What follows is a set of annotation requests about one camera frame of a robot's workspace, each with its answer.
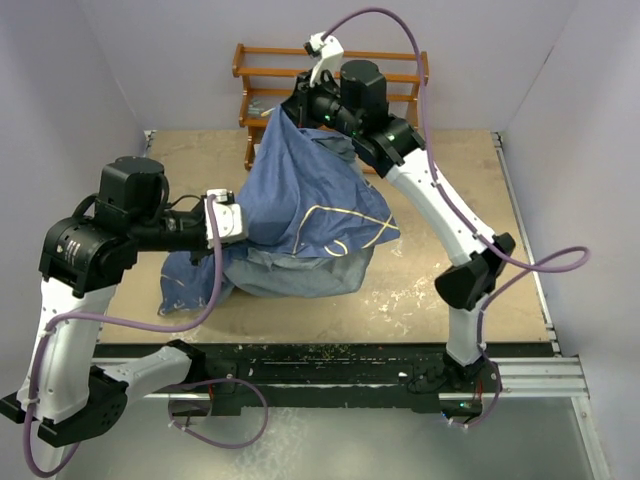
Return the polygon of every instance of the folded cloth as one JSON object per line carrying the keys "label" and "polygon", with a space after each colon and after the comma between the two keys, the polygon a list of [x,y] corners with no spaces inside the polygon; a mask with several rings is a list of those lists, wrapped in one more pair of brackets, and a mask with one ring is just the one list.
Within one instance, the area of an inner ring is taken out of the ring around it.
{"label": "folded cloth", "polygon": [[[236,196],[249,237],[223,250],[223,292],[317,297],[360,288],[373,247],[399,237],[380,193],[356,164],[349,138],[298,129],[279,107],[269,120],[247,182]],[[167,258],[160,314],[203,307],[213,286],[213,256],[192,266],[186,252]]]}

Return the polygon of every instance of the white wall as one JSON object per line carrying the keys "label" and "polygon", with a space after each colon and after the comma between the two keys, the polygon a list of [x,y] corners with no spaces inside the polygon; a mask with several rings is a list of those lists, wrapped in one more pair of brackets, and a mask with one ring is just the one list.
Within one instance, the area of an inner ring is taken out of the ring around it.
{"label": "white wall", "polygon": [[[403,17],[430,54],[433,125],[502,130],[576,0],[80,3],[147,129],[236,128],[242,85],[231,63],[238,42],[301,46],[345,14],[380,5]],[[399,27],[377,14],[337,35],[346,49],[410,51]]]}
{"label": "white wall", "polygon": [[506,134],[537,257],[593,259],[543,284],[563,353],[579,353],[620,479],[640,472],[640,2],[584,0]]}
{"label": "white wall", "polygon": [[[22,384],[40,311],[44,235],[97,190],[142,129],[75,0],[0,2],[0,396]],[[0,418],[0,477],[33,478]]]}

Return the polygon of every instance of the gray wall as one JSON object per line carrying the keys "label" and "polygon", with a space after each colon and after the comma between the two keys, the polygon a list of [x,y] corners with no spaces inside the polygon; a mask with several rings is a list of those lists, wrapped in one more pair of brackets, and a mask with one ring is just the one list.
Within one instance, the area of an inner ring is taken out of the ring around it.
{"label": "gray wall", "polygon": [[640,471],[640,415],[629,408],[640,396],[639,85],[640,3],[584,0],[506,134],[536,256],[576,243],[593,250],[582,270],[543,284],[621,479]]}
{"label": "gray wall", "polygon": [[[301,46],[345,14],[377,4],[408,21],[430,53],[434,126],[501,130],[576,0],[80,3],[147,129],[236,128],[242,87],[231,62],[238,42]],[[346,49],[409,51],[399,27],[377,14],[350,22],[337,35]]]}
{"label": "gray wall", "polygon": [[[144,136],[74,0],[0,2],[0,394],[26,373],[47,229]],[[31,478],[21,429],[0,419],[0,477]]]}

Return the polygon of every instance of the wooden frame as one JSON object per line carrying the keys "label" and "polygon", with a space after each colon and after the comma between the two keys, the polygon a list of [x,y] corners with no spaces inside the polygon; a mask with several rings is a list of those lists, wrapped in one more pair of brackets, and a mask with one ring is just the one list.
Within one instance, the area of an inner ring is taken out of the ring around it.
{"label": "wooden frame", "polygon": [[[242,103],[238,115],[238,124],[247,127],[247,149],[245,153],[244,166],[251,169],[255,158],[254,145],[260,143],[264,129],[267,127],[268,118],[256,118],[249,116],[249,104],[257,96],[279,96],[288,97],[290,89],[286,88],[253,88],[251,77],[279,77],[295,78],[303,72],[303,69],[272,68],[272,67],[248,67],[245,65],[246,55],[295,55],[307,56],[303,48],[273,48],[273,47],[247,47],[239,43],[233,56],[232,72],[234,77],[242,78]],[[388,52],[362,52],[345,51],[344,58],[365,58],[369,60],[403,60],[415,61],[412,53],[388,53]],[[424,83],[429,80],[429,62],[427,53],[421,52],[420,58],[424,65]],[[334,76],[340,78],[340,73],[335,72]],[[415,75],[400,73],[384,73],[390,83],[410,84],[411,93],[408,95],[389,94],[387,98],[390,103],[406,103],[406,119],[415,127],[418,127],[418,92],[420,88],[420,78],[416,71]],[[366,173],[374,173],[373,169],[367,167]]]}

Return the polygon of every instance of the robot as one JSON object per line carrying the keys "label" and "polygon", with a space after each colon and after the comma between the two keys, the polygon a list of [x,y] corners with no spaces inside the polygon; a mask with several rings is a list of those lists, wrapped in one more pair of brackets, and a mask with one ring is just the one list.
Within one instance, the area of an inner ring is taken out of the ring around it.
{"label": "robot", "polygon": [[[479,310],[505,266],[496,251],[510,256],[513,237],[496,235],[441,172],[431,171],[424,139],[406,120],[389,113],[386,80],[375,63],[353,60],[340,67],[343,49],[324,32],[313,35],[305,49],[317,63],[298,75],[282,108],[300,127],[324,125],[350,137],[359,157],[400,190],[431,225],[451,261],[435,280],[449,305],[443,372],[458,382],[473,381],[489,363]],[[332,75],[338,67],[339,84]],[[39,266],[39,339],[29,375],[17,392],[0,401],[0,413],[16,423],[28,416],[39,420],[39,437],[54,447],[106,433],[128,405],[147,394],[211,378],[206,355],[182,341],[124,365],[99,368],[91,366],[99,322],[71,314],[54,329],[47,328],[63,313],[104,314],[138,252],[191,251],[197,258],[211,253],[217,237],[223,243],[246,238],[243,212],[232,192],[210,190],[191,211],[171,208],[168,192],[160,163],[119,158],[103,169],[99,193],[46,235]],[[473,229],[453,213],[450,203]],[[94,213],[89,216],[91,205]]]}

